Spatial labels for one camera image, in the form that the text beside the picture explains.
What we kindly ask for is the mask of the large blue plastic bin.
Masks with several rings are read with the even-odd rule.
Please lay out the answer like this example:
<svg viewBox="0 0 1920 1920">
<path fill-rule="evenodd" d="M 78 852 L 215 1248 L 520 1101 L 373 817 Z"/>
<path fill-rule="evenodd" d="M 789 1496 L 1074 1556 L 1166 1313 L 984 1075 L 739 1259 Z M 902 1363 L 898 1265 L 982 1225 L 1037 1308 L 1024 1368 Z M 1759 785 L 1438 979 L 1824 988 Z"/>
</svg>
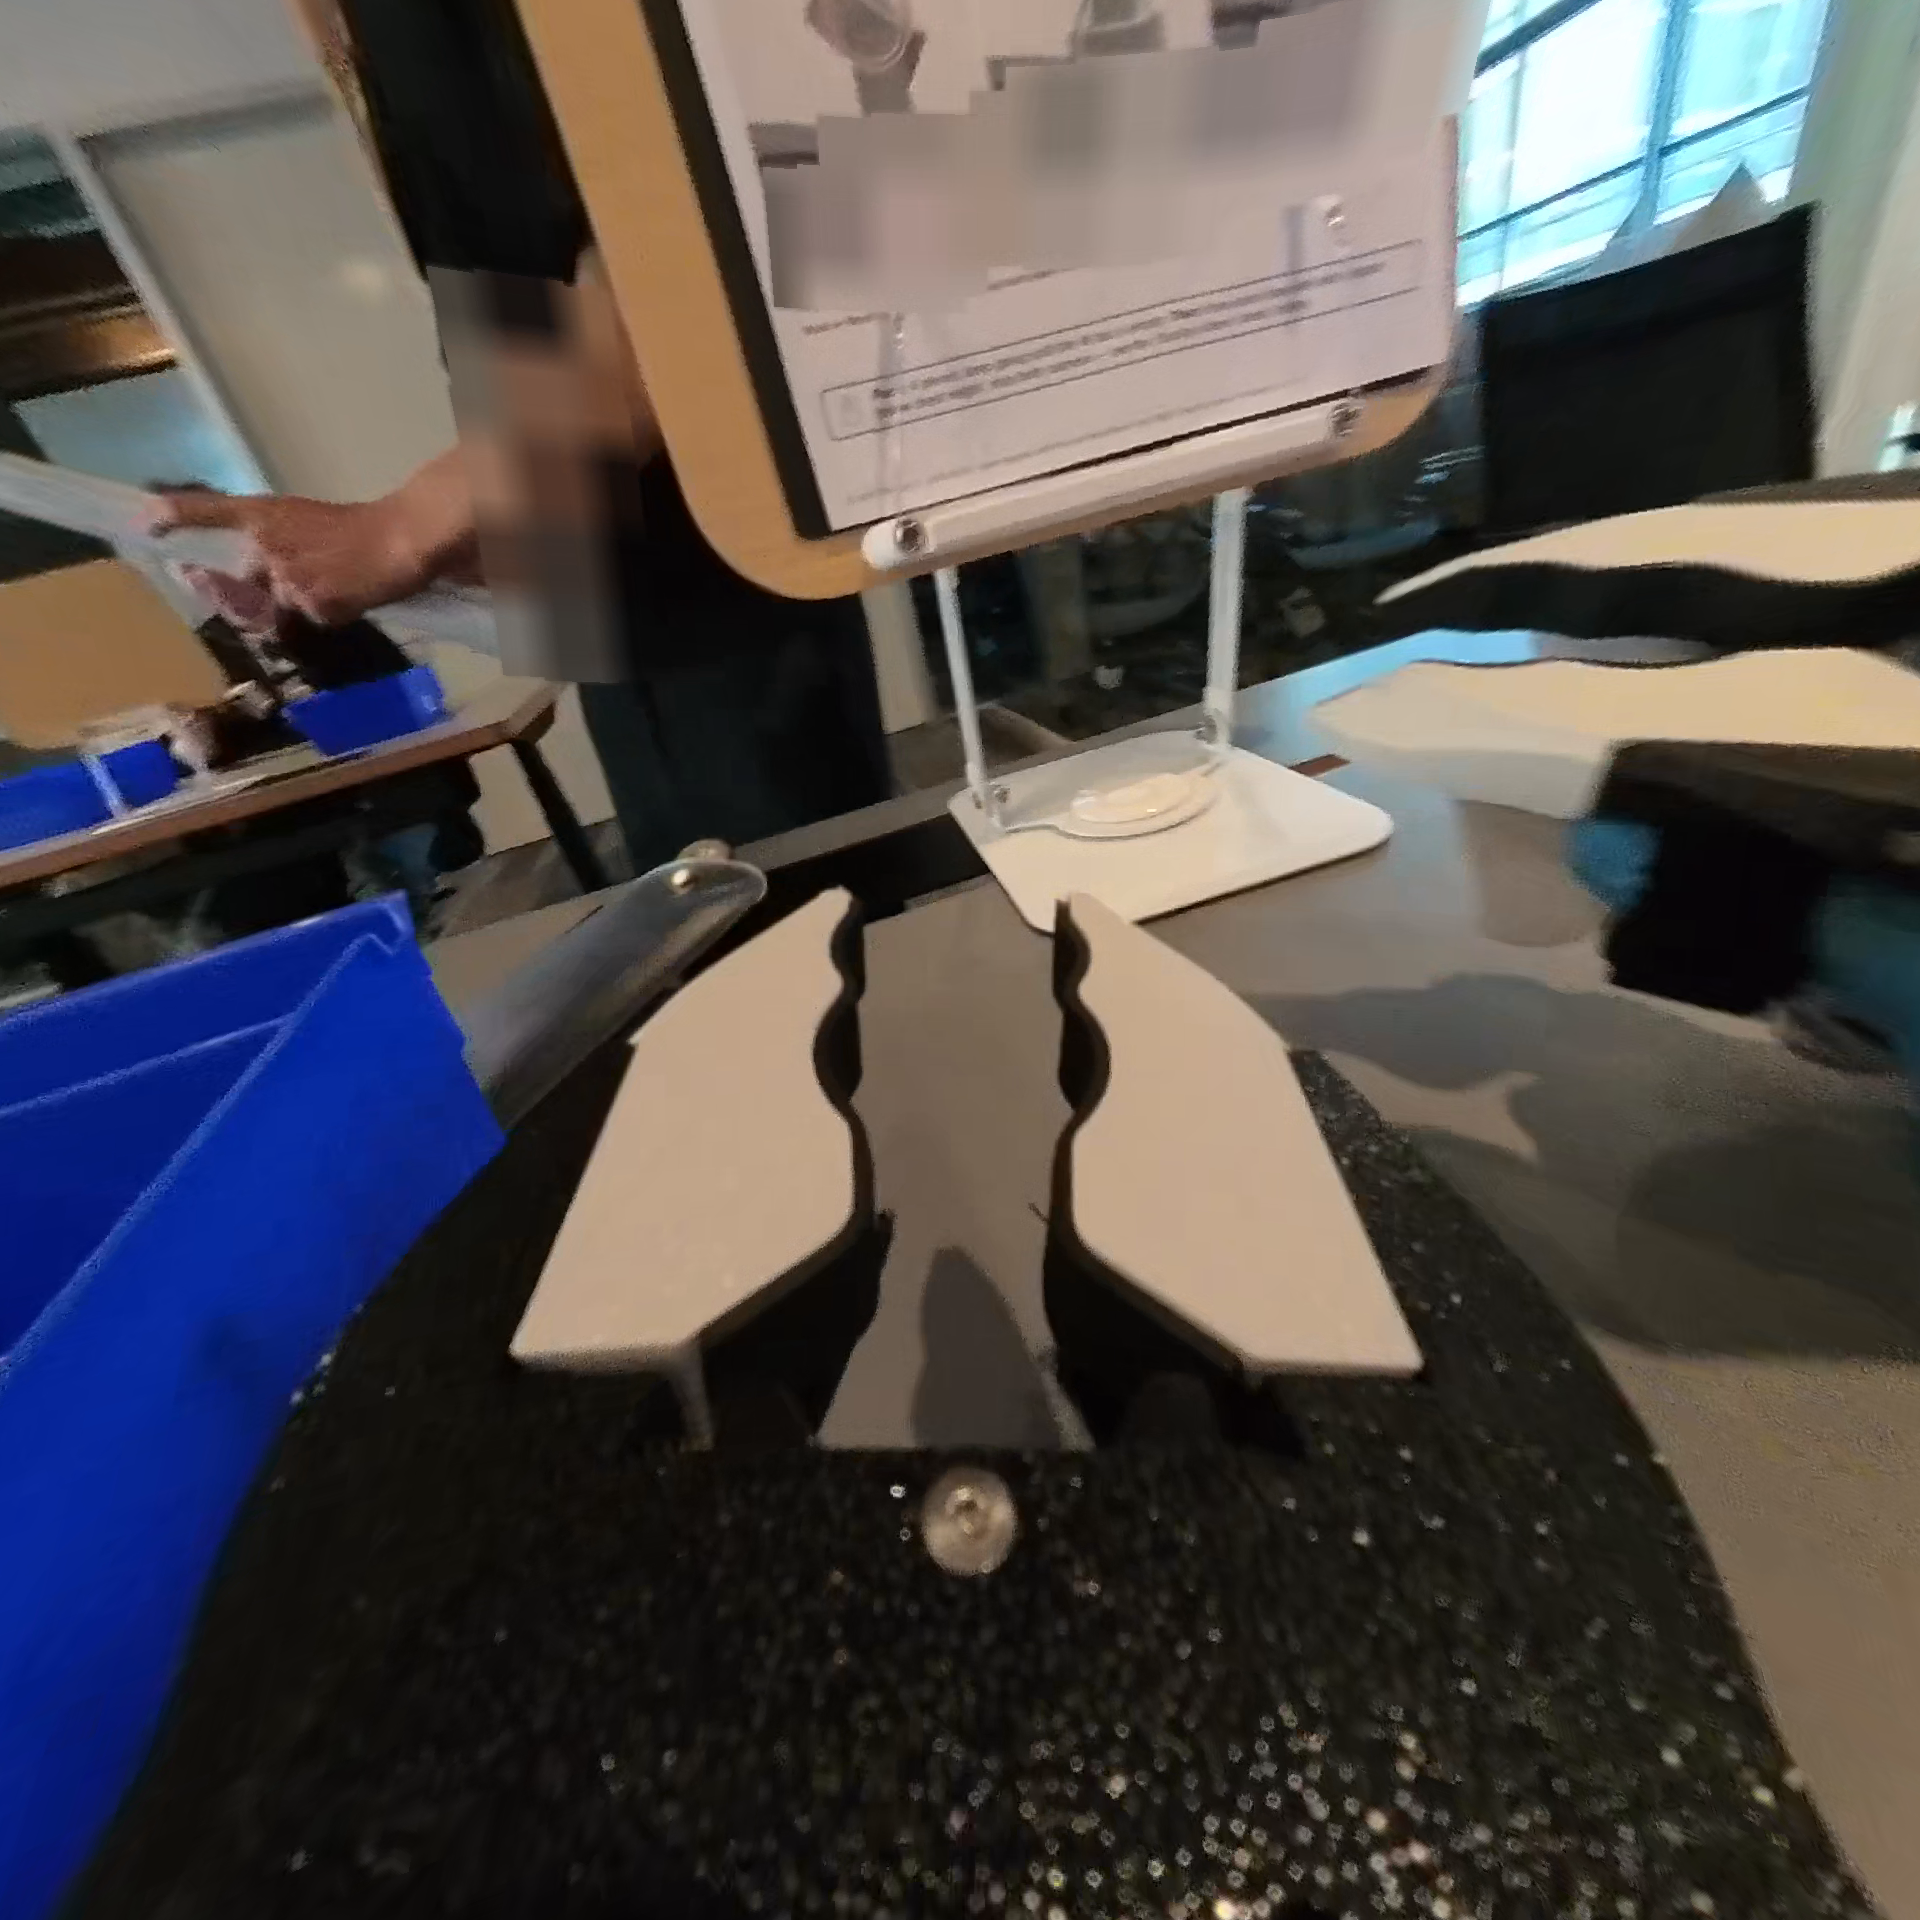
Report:
<svg viewBox="0 0 1920 1920">
<path fill-rule="evenodd" d="M 59 1906 L 298 1393 L 504 1138 L 397 898 L 5 1017 L 5 1915 Z"/>
</svg>

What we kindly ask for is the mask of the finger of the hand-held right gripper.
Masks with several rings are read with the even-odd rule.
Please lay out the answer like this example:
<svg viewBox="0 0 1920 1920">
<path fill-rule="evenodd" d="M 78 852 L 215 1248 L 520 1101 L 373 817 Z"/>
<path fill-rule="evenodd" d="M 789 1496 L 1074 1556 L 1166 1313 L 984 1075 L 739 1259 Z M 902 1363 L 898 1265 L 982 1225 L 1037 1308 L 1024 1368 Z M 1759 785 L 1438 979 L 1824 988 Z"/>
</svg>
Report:
<svg viewBox="0 0 1920 1920">
<path fill-rule="evenodd" d="M 1392 633 L 1883 652 L 1918 636 L 1918 504 L 1717 498 L 1593 518 L 1432 566 L 1377 609 Z"/>
<path fill-rule="evenodd" d="M 1695 662 L 1410 662 L 1317 707 L 1336 756 L 1557 824 L 1593 814 L 1622 747 L 1911 753 L 1918 676 L 1859 650 Z"/>
</svg>

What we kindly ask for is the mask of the another person's forearm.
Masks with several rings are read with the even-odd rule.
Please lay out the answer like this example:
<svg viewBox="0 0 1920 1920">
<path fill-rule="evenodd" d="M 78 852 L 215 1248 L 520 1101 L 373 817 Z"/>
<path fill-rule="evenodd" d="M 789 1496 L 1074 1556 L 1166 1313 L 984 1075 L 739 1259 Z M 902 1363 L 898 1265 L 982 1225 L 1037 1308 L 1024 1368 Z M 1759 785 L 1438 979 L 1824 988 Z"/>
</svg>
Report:
<svg viewBox="0 0 1920 1920">
<path fill-rule="evenodd" d="M 375 504 L 375 558 L 391 603 L 483 582 L 474 486 L 461 444 Z"/>
</svg>

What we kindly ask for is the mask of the small blue plastic bin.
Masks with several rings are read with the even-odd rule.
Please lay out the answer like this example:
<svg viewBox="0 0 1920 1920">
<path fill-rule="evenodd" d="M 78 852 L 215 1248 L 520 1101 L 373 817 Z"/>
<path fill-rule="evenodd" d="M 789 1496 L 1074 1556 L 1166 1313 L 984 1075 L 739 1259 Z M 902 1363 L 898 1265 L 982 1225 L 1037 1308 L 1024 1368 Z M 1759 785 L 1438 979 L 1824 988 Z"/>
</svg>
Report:
<svg viewBox="0 0 1920 1920">
<path fill-rule="evenodd" d="M 309 747 L 344 760 L 447 725 L 448 699 L 430 662 L 409 662 L 382 680 L 296 697 L 281 717 Z"/>
<path fill-rule="evenodd" d="M 86 753 L 3 780 L 3 851 L 95 833 L 169 800 L 183 768 L 163 739 Z"/>
</svg>

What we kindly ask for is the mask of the black monitor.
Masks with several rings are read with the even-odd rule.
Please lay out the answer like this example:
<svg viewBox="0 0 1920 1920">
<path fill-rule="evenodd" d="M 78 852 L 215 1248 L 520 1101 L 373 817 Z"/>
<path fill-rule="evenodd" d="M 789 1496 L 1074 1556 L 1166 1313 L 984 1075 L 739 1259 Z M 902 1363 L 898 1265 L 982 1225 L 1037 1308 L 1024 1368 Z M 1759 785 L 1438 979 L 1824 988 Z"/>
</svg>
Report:
<svg viewBox="0 0 1920 1920">
<path fill-rule="evenodd" d="M 1487 539 L 1799 485 L 1818 467 L 1818 216 L 1507 294 L 1479 321 Z"/>
</svg>

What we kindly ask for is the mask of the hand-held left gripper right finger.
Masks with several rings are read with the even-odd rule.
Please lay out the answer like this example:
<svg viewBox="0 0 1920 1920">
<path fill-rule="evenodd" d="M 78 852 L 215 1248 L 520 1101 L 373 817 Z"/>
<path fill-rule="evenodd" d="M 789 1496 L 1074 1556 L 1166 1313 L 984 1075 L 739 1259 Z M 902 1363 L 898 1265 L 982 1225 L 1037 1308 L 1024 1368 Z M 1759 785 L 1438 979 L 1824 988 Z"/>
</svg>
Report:
<svg viewBox="0 0 1920 1920">
<path fill-rule="evenodd" d="M 1423 1349 L 1282 1035 L 1090 896 L 1058 906 L 1067 1106 L 1048 1200 L 1062 1374 L 1144 1332 L 1243 1386 L 1416 1379 Z"/>
</svg>

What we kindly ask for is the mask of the printed instruction sheet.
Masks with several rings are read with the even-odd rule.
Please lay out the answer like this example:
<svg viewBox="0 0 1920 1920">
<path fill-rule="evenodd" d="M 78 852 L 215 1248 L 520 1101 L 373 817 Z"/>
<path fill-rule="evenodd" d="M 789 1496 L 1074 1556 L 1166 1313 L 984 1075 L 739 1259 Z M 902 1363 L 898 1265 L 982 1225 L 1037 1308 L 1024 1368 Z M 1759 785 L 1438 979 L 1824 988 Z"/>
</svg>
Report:
<svg viewBox="0 0 1920 1920">
<path fill-rule="evenodd" d="M 806 538 L 1423 378 L 1488 5 L 647 5 Z"/>
</svg>

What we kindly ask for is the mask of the window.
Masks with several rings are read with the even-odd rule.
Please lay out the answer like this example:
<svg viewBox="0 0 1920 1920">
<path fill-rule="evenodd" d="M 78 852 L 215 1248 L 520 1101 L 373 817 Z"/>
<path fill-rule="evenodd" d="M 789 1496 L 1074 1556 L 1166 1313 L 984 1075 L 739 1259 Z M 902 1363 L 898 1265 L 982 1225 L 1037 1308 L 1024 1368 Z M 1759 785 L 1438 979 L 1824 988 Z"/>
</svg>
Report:
<svg viewBox="0 0 1920 1920">
<path fill-rule="evenodd" d="M 1829 14 L 1488 5 L 1459 138 L 1459 305 L 1766 222 L 1791 194 Z"/>
</svg>

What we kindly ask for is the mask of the grey metal plate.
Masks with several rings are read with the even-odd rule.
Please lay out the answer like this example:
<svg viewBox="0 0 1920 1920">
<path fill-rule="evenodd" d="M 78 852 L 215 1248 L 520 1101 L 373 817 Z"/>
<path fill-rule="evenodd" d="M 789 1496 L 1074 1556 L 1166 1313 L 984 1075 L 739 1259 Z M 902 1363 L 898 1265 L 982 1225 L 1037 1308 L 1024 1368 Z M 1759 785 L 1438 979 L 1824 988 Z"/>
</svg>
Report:
<svg viewBox="0 0 1920 1920">
<path fill-rule="evenodd" d="M 582 900 L 565 925 L 544 910 L 440 945 L 427 965 L 502 1130 L 634 1034 L 763 898 L 762 868 L 699 843 Z"/>
</svg>

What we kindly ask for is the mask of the white board stand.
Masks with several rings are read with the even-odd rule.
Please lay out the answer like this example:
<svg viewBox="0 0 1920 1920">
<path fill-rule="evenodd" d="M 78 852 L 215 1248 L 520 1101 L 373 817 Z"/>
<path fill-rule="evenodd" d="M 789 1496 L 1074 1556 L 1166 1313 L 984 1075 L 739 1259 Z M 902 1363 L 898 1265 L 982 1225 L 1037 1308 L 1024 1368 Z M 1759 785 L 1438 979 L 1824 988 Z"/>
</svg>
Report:
<svg viewBox="0 0 1920 1920">
<path fill-rule="evenodd" d="M 1090 896 L 1142 924 L 1377 851 L 1390 835 L 1379 808 L 1310 800 L 1293 776 L 1235 745 L 1243 546 L 1254 485 L 1287 465 L 1339 461 L 1367 421 L 1367 400 L 1328 400 L 1207 435 L 1082 465 L 943 508 L 872 523 L 861 554 L 872 571 L 930 577 L 949 667 L 965 780 L 947 811 L 1021 918 L 1045 931 L 1055 908 Z M 1022 773 L 986 760 L 959 562 L 1017 538 L 1064 538 L 1163 513 L 1205 497 L 1207 672 L 1186 728 L 1119 736 Z"/>
</svg>

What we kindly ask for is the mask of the white paper sheet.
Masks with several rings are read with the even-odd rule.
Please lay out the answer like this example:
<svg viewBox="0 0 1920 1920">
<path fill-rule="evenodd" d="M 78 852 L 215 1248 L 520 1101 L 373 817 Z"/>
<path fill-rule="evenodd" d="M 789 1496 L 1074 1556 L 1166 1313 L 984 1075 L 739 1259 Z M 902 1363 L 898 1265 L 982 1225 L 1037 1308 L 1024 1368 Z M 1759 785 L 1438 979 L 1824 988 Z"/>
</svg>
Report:
<svg viewBox="0 0 1920 1920">
<path fill-rule="evenodd" d="M 240 577 L 250 539 L 222 531 L 163 531 L 161 504 L 139 486 L 3 452 L 3 580 L 118 561 L 161 585 L 181 585 L 186 569 Z"/>
</svg>

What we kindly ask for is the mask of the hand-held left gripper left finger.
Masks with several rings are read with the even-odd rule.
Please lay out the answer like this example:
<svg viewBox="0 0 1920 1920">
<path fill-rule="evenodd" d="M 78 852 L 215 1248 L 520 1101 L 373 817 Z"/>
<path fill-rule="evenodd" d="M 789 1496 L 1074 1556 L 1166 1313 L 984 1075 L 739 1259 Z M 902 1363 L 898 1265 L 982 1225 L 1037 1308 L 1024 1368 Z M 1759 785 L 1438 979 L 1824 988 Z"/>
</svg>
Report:
<svg viewBox="0 0 1920 1920">
<path fill-rule="evenodd" d="M 830 886 L 640 1024 L 512 1332 L 520 1370 L 658 1382 L 696 1448 L 818 1441 L 882 1269 L 862 922 Z"/>
</svg>

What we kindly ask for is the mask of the wooden display board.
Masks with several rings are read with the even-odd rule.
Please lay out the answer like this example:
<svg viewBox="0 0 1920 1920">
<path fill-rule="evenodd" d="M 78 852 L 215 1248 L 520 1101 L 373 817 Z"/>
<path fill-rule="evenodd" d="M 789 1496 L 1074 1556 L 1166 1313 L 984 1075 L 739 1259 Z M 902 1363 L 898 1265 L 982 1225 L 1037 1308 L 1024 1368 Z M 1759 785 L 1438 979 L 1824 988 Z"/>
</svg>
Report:
<svg viewBox="0 0 1920 1920">
<path fill-rule="evenodd" d="M 870 569 L 861 554 L 870 523 L 825 538 L 797 525 L 646 10 L 520 5 L 520 20 L 693 518 L 739 573 L 789 596 L 839 596 L 911 579 Z M 1367 421 L 1339 461 L 1403 437 L 1433 404 L 1447 358 L 1427 374 L 1362 392 Z M 1310 469 L 1287 465 L 1265 480 Z M 1106 525 L 1082 523 L 1065 538 Z M 1048 539 L 1021 536 L 961 562 Z"/>
</svg>

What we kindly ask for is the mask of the background work table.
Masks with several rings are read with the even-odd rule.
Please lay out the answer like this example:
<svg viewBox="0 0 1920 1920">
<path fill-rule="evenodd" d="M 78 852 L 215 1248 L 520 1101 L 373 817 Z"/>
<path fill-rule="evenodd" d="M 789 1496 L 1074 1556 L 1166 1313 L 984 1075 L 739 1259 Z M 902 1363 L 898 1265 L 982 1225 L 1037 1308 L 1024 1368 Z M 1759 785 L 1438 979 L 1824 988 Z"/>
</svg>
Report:
<svg viewBox="0 0 1920 1920">
<path fill-rule="evenodd" d="M 99 918 L 192 896 L 211 884 L 275 874 L 419 825 L 467 793 L 453 776 L 511 753 L 549 836 L 582 891 L 609 872 L 542 756 L 560 688 L 536 680 L 485 686 L 448 720 L 351 756 L 281 756 L 259 780 L 225 780 L 86 833 L 11 848 L 3 857 L 3 955 Z"/>
</svg>

